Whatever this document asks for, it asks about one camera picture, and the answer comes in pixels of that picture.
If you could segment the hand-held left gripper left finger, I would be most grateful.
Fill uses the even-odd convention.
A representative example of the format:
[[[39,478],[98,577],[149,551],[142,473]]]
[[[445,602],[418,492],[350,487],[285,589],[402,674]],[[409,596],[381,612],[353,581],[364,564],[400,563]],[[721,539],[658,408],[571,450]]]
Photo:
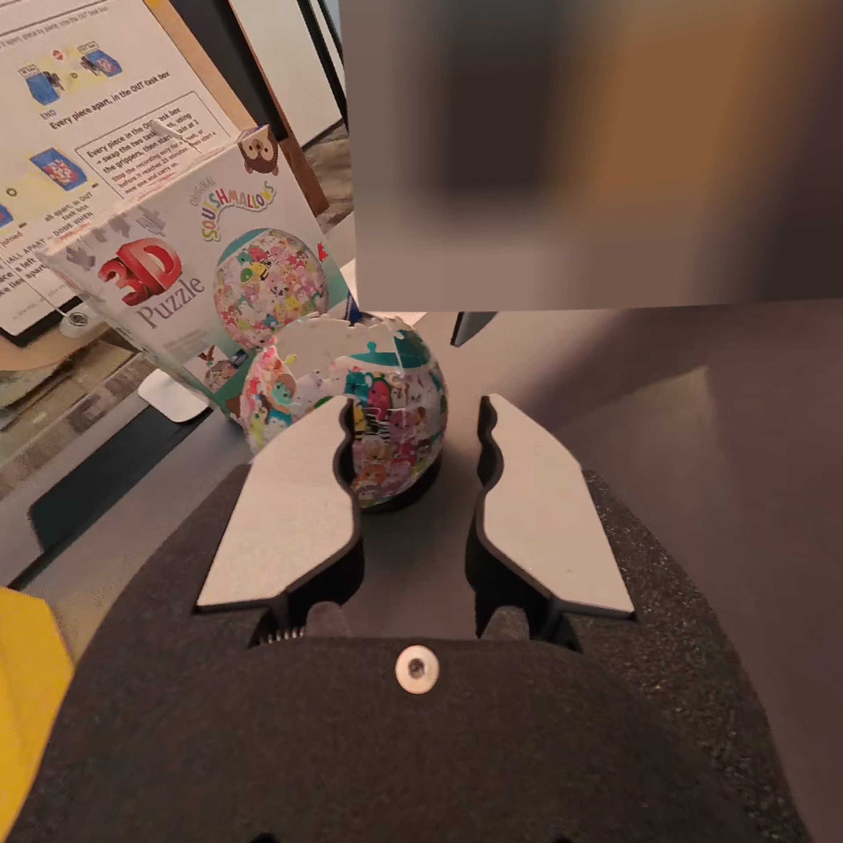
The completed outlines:
[[[255,456],[196,599],[200,615],[261,609],[283,638],[364,579],[351,489],[353,400],[333,397]]]

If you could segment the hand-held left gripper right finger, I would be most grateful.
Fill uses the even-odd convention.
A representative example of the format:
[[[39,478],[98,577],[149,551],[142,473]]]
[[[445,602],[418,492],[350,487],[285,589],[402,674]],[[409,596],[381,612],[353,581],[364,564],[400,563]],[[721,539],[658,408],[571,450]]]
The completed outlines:
[[[498,394],[479,403],[479,497],[465,551],[478,638],[575,639],[570,616],[636,610],[580,464]]]

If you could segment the colourful puzzle ball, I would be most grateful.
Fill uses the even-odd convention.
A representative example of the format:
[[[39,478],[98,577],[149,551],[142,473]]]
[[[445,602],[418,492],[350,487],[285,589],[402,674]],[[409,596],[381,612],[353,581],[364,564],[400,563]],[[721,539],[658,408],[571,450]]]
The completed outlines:
[[[284,326],[245,376],[238,418],[253,453],[334,397],[353,401],[352,488],[363,510],[395,508],[441,453],[448,390],[434,354],[399,318],[311,315]]]

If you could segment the yellow plastic bin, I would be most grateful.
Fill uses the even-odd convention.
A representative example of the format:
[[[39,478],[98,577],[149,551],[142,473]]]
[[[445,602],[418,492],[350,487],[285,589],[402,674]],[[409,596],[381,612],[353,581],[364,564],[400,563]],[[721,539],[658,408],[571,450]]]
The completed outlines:
[[[1,588],[1,841],[18,818],[73,675],[47,603]]]

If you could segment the black round ball stand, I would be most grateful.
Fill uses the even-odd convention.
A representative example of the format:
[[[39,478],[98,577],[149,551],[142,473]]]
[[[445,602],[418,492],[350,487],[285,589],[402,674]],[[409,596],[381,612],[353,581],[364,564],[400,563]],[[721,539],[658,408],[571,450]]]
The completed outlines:
[[[410,488],[386,501],[381,501],[379,503],[372,503],[370,501],[363,501],[363,499],[359,499],[358,502],[360,508],[364,513],[374,515],[398,512],[411,507],[418,500],[421,500],[425,495],[427,495],[429,490],[431,490],[440,473],[442,462],[443,453],[440,453],[436,460],[432,463],[431,467],[429,467],[421,475],[421,478],[416,480]]]

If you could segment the puzzle ball cardboard box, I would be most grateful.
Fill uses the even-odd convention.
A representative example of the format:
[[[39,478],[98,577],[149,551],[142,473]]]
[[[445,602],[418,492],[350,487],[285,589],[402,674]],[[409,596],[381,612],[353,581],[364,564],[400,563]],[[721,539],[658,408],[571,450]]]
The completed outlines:
[[[268,126],[37,255],[156,367],[232,419],[251,360],[286,324],[358,315]]]

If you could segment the white rounded card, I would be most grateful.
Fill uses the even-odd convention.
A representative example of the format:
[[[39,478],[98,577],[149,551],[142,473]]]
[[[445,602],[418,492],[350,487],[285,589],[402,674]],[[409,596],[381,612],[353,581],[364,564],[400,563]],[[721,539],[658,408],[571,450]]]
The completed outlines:
[[[143,379],[137,393],[140,399],[176,424],[192,422],[210,409],[204,397],[196,395],[160,368]]]

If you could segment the dark teal side cabinet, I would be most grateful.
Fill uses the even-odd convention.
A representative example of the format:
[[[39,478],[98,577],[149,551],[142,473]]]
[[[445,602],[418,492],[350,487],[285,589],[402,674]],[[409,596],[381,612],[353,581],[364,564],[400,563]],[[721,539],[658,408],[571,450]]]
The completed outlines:
[[[41,553],[76,540],[211,413],[176,422],[148,407],[121,427],[29,508]]]

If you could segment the dark grey desk panel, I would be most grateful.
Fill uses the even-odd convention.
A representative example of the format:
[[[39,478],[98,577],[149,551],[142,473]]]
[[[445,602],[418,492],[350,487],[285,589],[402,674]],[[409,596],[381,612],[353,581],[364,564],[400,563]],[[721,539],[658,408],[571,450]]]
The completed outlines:
[[[450,345],[461,347],[478,335],[495,317],[495,311],[460,311],[457,314]]]

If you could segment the framed instruction poster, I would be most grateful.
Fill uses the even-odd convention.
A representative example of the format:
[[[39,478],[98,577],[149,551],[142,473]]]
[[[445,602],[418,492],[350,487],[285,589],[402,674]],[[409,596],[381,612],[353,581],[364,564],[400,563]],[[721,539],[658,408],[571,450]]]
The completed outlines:
[[[15,346],[73,293],[38,253],[239,130],[160,2],[1,3],[1,329]]]

